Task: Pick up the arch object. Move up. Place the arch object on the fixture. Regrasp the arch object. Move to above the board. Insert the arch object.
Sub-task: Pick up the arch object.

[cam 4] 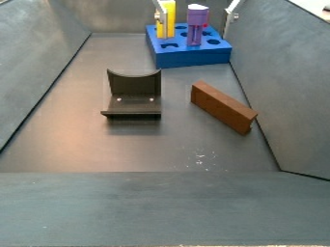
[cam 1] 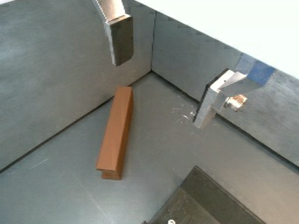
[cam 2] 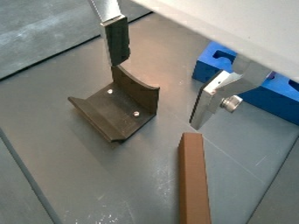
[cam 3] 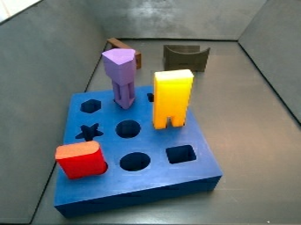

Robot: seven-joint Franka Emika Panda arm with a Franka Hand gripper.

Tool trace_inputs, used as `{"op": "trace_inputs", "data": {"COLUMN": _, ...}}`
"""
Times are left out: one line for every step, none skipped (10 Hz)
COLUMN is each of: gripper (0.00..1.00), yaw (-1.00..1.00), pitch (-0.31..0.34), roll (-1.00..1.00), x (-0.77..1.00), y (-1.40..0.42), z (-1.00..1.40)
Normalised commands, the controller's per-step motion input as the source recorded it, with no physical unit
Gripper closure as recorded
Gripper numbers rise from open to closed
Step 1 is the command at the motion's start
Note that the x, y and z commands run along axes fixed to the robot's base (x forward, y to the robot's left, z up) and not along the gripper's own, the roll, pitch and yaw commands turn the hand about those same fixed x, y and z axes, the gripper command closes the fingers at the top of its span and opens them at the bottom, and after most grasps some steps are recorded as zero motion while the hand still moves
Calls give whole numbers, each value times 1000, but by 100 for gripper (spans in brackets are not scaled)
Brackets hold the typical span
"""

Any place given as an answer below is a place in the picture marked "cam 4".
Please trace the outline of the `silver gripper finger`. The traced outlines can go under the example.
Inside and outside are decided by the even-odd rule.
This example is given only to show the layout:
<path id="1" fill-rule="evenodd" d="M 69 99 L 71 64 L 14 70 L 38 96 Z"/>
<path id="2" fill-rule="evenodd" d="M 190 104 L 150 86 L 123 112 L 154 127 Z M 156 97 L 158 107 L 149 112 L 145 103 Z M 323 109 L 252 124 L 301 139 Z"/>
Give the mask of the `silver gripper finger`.
<path id="1" fill-rule="evenodd" d="M 224 35 L 228 35 L 230 24 L 238 18 L 237 8 L 240 6 L 241 0 L 233 0 L 230 6 L 225 9 L 225 27 Z"/>
<path id="2" fill-rule="evenodd" d="M 156 11 L 156 19 L 162 23 L 166 24 L 166 18 L 168 18 L 168 10 L 164 6 L 162 0 L 153 0 L 153 3 L 156 5 L 157 11 Z"/>

